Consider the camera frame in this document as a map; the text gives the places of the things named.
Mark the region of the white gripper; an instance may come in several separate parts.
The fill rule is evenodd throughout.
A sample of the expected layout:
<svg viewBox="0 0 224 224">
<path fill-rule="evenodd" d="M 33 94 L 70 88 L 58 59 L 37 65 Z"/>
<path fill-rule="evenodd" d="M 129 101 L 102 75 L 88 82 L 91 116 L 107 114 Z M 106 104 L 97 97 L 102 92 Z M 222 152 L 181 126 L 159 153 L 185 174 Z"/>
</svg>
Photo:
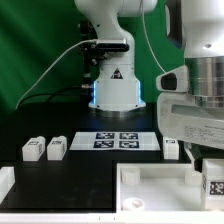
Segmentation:
<svg viewBox="0 0 224 224">
<path fill-rule="evenodd" d="M 198 145 L 224 150 L 224 108 L 203 108 L 192 96 L 165 92 L 157 100 L 157 121 L 164 137 L 185 142 L 184 150 L 195 171 L 202 171 Z"/>
</svg>

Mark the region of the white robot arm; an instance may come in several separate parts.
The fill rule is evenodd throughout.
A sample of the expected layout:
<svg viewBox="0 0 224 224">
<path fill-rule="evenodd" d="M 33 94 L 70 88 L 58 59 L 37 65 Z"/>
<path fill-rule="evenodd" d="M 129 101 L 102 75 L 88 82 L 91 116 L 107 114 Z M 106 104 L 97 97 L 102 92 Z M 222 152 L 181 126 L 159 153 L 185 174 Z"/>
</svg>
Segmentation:
<svg viewBox="0 0 224 224">
<path fill-rule="evenodd" d="M 135 41 L 119 17 L 144 15 L 158 0 L 74 0 L 92 23 L 102 53 L 89 106 L 106 114 L 145 106 L 134 74 Z M 167 37 L 184 50 L 184 64 L 159 75 L 158 128 L 165 137 L 224 150 L 224 0 L 166 0 Z"/>
</svg>

